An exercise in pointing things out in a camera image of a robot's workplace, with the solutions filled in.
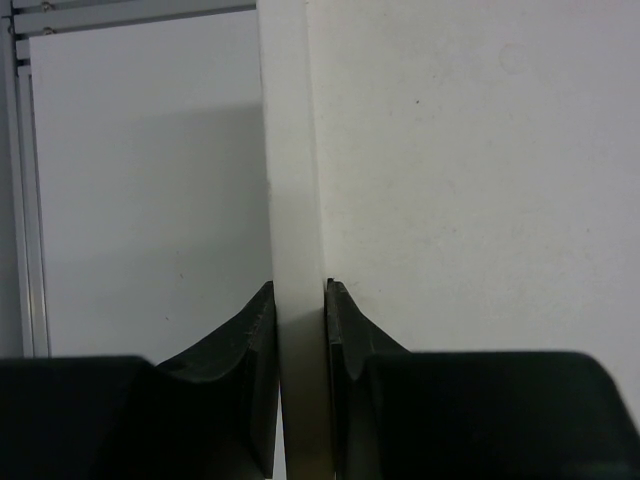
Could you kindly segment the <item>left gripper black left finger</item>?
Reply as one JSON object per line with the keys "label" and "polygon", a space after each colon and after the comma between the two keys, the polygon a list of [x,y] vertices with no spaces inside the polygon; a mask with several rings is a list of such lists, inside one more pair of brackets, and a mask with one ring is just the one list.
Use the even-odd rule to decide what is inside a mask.
{"label": "left gripper black left finger", "polygon": [[276,312],[264,284],[178,355],[7,359],[5,479],[269,479],[278,410]]}

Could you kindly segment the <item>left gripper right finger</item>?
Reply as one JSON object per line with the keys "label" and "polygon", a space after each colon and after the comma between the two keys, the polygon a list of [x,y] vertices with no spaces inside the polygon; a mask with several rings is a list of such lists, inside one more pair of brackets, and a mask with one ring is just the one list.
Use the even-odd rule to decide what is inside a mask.
{"label": "left gripper right finger", "polygon": [[330,280],[340,479],[635,479],[639,433],[603,366],[571,351],[412,352]]}

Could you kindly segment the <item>white drawer cabinet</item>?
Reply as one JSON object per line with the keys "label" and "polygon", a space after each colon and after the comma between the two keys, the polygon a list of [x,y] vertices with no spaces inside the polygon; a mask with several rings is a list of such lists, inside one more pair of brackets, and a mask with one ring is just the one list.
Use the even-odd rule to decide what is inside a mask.
{"label": "white drawer cabinet", "polygon": [[639,5],[257,5],[286,475],[330,479],[324,290],[406,347],[587,353],[639,409]]}

